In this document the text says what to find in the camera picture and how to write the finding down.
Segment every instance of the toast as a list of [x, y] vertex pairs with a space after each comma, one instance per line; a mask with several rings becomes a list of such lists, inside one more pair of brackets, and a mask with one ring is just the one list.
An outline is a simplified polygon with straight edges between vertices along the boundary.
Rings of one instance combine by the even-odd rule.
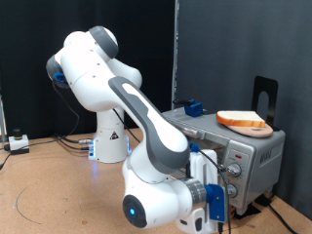
[[216, 120], [223, 125], [261, 128], [265, 126], [265, 121], [254, 111], [218, 111]]

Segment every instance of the silver toaster oven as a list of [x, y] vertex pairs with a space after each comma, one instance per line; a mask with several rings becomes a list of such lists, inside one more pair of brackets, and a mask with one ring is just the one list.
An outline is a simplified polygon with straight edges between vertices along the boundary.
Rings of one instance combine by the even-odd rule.
[[226, 168], [230, 205], [242, 215], [250, 202], [278, 181], [285, 133], [273, 132], [266, 138], [237, 134], [219, 124], [215, 114], [191, 117], [184, 108], [167, 111], [164, 117], [201, 149], [212, 149], [217, 162]]

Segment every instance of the cable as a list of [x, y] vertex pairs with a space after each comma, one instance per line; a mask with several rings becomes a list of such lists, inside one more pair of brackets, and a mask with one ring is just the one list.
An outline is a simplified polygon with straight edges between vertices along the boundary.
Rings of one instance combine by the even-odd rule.
[[[58, 139], [49, 140], [49, 141], [44, 141], [44, 142], [39, 142], [39, 143], [32, 143], [32, 144], [25, 145], [25, 146], [23, 146], [23, 147], [21, 147], [21, 148], [18, 148], [18, 149], [16, 149], [16, 150], [20, 150], [20, 149], [23, 149], [23, 148], [25, 148], [25, 147], [29, 147], [29, 146], [32, 146], [32, 145], [44, 144], [44, 143], [51, 143], [51, 142], [55, 142], [55, 141], [57, 141], [57, 140], [58, 140]], [[0, 171], [2, 170], [3, 166], [5, 165], [5, 163], [7, 162], [8, 158], [9, 158], [11, 155], [12, 155], [12, 154], [10, 153], [10, 154], [6, 157], [6, 159], [4, 160], [4, 162], [3, 162], [2, 164], [0, 164]]]
[[89, 147], [82, 147], [82, 148], [76, 148], [76, 147], [73, 147], [69, 144], [66, 144], [64, 141], [62, 141], [62, 139], [58, 136], [56, 136], [56, 138], [63, 144], [63, 145], [66, 145], [67, 147], [69, 148], [72, 148], [72, 149], [77, 149], [77, 150], [89, 150]]
[[282, 216], [280, 214], [278, 214], [277, 211], [275, 211], [275, 209], [271, 206], [271, 204], [269, 204], [269, 208], [272, 210], [272, 212], [281, 220], [281, 222], [287, 227], [287, 229], [289, 229], [289, 231], [292, 234], [297, 234], [297, 232], [295, 232], [286, 222], [285, 220], [282, 218]]
[[201, 152], [201, 154], [203, 154], [209, 161], [212, 162], [212, 164], [214, 164], [214, 166], [217, 168], [219, 174], [221, 175], [222, 179], [223, 179], [223, 183], [224, 183], [224, 187], [225, 187], [225, 196], [226, 196], [226, 203], [227, 203], [227, 223], [228, 223], [228, 232], [229, 234], [231, 234], [231, 215], [230, 215], [230, 202], [229, 202], [229, 198], [228, 198], [228, 190], [227, 190], [227, 183], [226, 183], [226, 179], [224, 177], [223, 172], [221, 171], [220, 167], [214, 162], [214, 160], [212, 160], [207, 154], [205, 154], [202, 150], [199, 150], [199, 152]]
[[113, 108], [113, 111], [116, 113], [116, 115], [118, 116], [119, 120], [124, 124], [125, 128], [129, 131], [129, 133], [136, 139], [136, 141], [138, 143], [140, 143], [140, 140], [133, 134], [133, 132], [131, 132], [131, 130], [127, 127], [125, 122], [122, 120], [122, 118], [120, 117], [120, 115], [117, 113], [117, 111], [114, 108]]
[[55, 136], [61, 137], [62, 139], [66, 140], [67, 142], [70, 142], [70, 143], [79, 143], [79, 140], [69, 139], [66, 136], [62, 136], [62, 135], [57, 134], [57, 133], [55, 133]]
[[70, 105], [67, 103], [67, 101], [65, 100], [65, 98], [60, 94], [60, 92], [58, 91], [58, 89], [57, 89], [57, 87], [56, 87], [56, 85], [55, 85], [54, 82], [52, 82], [52, 86], [53, 86], [54, 90], [57, 92], [57, 94], [60, 96], [60, 98], [61, 98], [61, 99], [64, 101], [64, 103], [67, 105], [68, 109], [69, 109], [74, 115], [77, 116], [76, 125], [75, 125], [75, 127], [73, 128], [73, 130], [72, 130], [68, 135], [65, 136], [65, 137], [67, 137], [67, 136], [72, 135], [72, 133], [76, 130], [76, 128], [77, 128], [77, 126], [78, 126], [78, 124], [79, 124], [79, 115], [70, 107]]
[[[70, 135], [76, 130], [76, 128], [77, 128], [77, 126], [78, 126], [78, 124], [79, 124], [79, 115], [70, 107], [70, 105], [67, 103], [67, 101], [66, 101], [66, 100], [64, 99], [64, 97], [62, 96], [62, 94], [57, 90], [56, 85], [55, 85], [54, 82], [52, 82], [52, 86], [53, 86], [54, 90], [57, 92], [57, 94], [58, 94], [58, 95], [61, 97], [61, 99], [64, 101], [64, 103], [66, 104], [66, 106], [68, 107], [68, 109], [69, 109], [72, 113], [74, 113], [74, 115], [76, 115], [77, 121], [76, 121], [76, 124], [75, 124], [74, 128], [73, 128], [72, 131], [71, 131], [68, 135], [66, 135], [66, 136], [61, 136], [60, 138], [57, 137], [57, 139], [54, 139], [54, 140], [48, 140], [48, 141], [44, 141], [44, 142], [28, 144], [28, 145], [25, 145], [25, 146], [23, 146], [23, 147], [21, 147], [21, 148], [19, 148], [19, 149], [16, 149], [16, 150], [23, 149], [23, 148], [25, 148], [25, 147], [27, 147], [27, 146], [32, 146], [32, 145], [37, 145], [37, 144], [44, 144], [44, 143], [51, 143], [51, 142], [56, 142], [56, 141], [58, 141], [58, 140], [61, 141], [63, 138], [65, 138], [65, 137], [67, 137], [67, 136], [70, 136]], [[5, 165], [5, 163], [7, 162], [8, 158], [9, 158], [11, 155], [12, 155], [12, 154], [10, 153], [10, 154], [7, 156], [7, 158], [4, 160], [4, 162], [3, 162], [2, 164], [0, 164], [0, 171], [2, 170], [3, 166]]]

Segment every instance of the black backdrop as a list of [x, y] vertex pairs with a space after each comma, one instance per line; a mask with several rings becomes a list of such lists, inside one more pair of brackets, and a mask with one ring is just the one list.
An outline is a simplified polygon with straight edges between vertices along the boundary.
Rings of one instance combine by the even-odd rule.
[[[137, 68], [141, 90], [159, 108], [171, 108], [175, 0], [1, 1], [1, 94], [9, 136], [22, 128], [29, 138], [68, 134], [75, 116], [54, 92], [47, 60], [73, 31], [95, 25], [117, 38], [117, 59]], [[74, 134], [96, 131], [96, 114], [85, 110], [70, 90], [62, 90], [80, 115]], [[129, 127], [135, 123], [126, 117]]]
[[286, 133], [276, 194], [312, 218], [312, 1], [179, 0], [176, 97], [251, 110], [254, 77], [279, 83]]

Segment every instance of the table surface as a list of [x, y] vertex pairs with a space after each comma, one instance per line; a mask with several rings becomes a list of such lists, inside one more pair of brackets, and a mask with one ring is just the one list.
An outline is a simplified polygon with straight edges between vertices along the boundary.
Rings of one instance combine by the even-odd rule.
[[[142, 138], [140, 129], [133, 132]], [[137, 146], [130, 139], [131, 146]], [[1, 150], [1, 163], [7, 154]], [[87, 152], [65, 148], [59, 142], [34, 145], [28, 154], [11, 156], [0, 172], [1, 233], [184, 233], [174, 222], [153, 229], [128, 223], [122, 210], [125, 185], [121, 169], [122, 162], [91, 161]], [[268, 208], [255, 206], [260, 214], [231, 219], [233, 234], [289, 233]], [[312, 221], [280, 198], [275, 197], [272, 206], [296, 232], [312, 233]]]

